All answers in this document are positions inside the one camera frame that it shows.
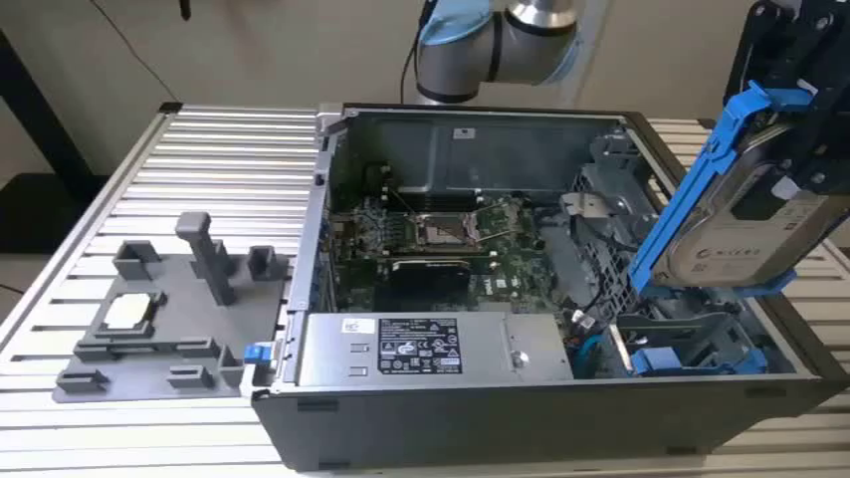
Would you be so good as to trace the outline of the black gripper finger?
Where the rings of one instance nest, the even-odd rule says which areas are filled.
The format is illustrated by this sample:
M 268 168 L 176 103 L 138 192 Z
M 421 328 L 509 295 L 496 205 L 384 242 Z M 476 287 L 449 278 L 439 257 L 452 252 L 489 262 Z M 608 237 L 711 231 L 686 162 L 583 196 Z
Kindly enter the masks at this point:
M 774 26 L 774 4 L 755 1 L 747 11 L 738 45 L 731 61 L 723 96 L 731 98 L 744 90 L 759 42 Z
M 802 190 L 848 193 L 848 55 L 824 63 L 811 106 L 779 143 L 768 193 L 791 199 Z

